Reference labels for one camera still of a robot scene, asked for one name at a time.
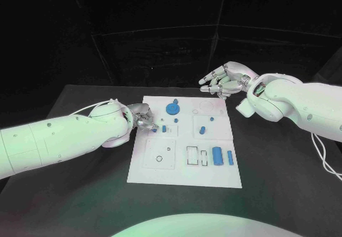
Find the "table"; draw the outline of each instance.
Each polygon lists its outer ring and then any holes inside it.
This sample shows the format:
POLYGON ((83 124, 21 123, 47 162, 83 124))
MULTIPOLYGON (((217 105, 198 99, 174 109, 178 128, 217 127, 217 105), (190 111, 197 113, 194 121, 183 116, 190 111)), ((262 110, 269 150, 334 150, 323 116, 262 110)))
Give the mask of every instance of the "table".
MULTIPOLYGON (((74 86, 63 88, 48 118, 118 99, 142 96, 214 97, 197 88, 74 86)), ((268 223, 307 237, 340 235, 342 183, 321 168, 307 131, 286 119, 245 118, 226 99, 242 189, 128 184, 135 131, 116 148, 15 174, 0 195, 2 236, 106 237, 152 218, 183 213, 226 214, 268 223)), ((342 154, 323 139, 327 161, 342 170, 342 154)))

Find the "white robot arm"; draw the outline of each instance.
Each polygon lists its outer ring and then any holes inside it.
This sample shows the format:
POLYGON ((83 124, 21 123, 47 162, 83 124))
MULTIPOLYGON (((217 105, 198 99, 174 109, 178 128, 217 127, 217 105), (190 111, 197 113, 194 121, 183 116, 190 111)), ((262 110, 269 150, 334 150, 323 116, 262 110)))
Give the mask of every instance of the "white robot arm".
POLYGON ((69 160, 99 146, 119 146, 133 127, 157 128, 146 104, 125 106, 110 99, 92 106, 87 117, 74 114, 79 110, 0 131, 0 179, 69 160))
POLYGON ((284 74, 262 74, 236 62, 227 62, 200 80, 210 81, 200 91, 216 92, 222 99, 239 91, 246 98, 236 110, 247 118, 256 113, 268 121, 291 119, 305 131, 342 142, 342 87, 302 83, 284 74))

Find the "robotic hand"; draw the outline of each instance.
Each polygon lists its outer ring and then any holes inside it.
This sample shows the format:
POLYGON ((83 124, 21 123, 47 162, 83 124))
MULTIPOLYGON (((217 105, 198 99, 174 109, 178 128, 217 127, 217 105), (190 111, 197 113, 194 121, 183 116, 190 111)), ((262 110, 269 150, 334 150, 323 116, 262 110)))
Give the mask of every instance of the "robotic hand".
POLYGON ((154 129, 148 104, 122 105, 108 100, 70 115, 0 130, 0 179, 69 160, 99 146, 116 147, 129 132, 154 129), (76 115, 93 107, 87 116, 76 115))
POLYGON ((227 62, 200 80, 200 91, 217 93, 222 99, 239 91, 246 98, 236 110, 247 118, 256 113, 268 121, 282 117, 295 125, 334 141, 342 142, 342 87, 321 83, 302 83, 284 74, 260 76, 242 64, 227 62))

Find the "small blue object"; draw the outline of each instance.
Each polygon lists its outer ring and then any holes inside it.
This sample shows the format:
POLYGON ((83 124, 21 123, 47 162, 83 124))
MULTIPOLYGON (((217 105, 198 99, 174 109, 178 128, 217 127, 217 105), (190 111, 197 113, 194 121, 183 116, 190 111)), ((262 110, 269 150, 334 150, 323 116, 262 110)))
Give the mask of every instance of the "small blue object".
POLYGON ((167 106, 165 106, 165 113, 168 115, 175 115, 178 113, 177 99, 172 100, 171 104, 167 104, 167 106))
POLYGON ((213 159, 213 165, 223 164, 220 147, 211 147, 211 159, 213 159))
POLYGON ((227 151, 227 161, 229 161, 229 165, 233 165, 230 151, 227 151))
POLYGON ((200 131, 198 131, 198 134, 204 134, 204 127, 200 127, 200 131))

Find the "dark gray table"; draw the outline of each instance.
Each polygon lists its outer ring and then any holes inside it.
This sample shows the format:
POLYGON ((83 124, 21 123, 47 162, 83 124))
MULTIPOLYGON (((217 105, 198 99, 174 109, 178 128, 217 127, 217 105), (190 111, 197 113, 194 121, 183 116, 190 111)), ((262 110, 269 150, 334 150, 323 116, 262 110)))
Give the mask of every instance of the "dark gray table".
MULTIPOLYGON (((48 117, 118 99, 139 103, 144 95, 213 97, 198 89, 67 85, 48 117)), ((128 184, 135 131, 116 148, 14 175, 0 195, 1 236, 106 237, 131 225, 180 213, 245 217, 307 237, 342 232, 342 182, 321 168, 308 132, 284 118, 245 118, 226 100, 242 189, 128 184)), ((323 139, 327 161, 342 171, 342 154, 323 139)))

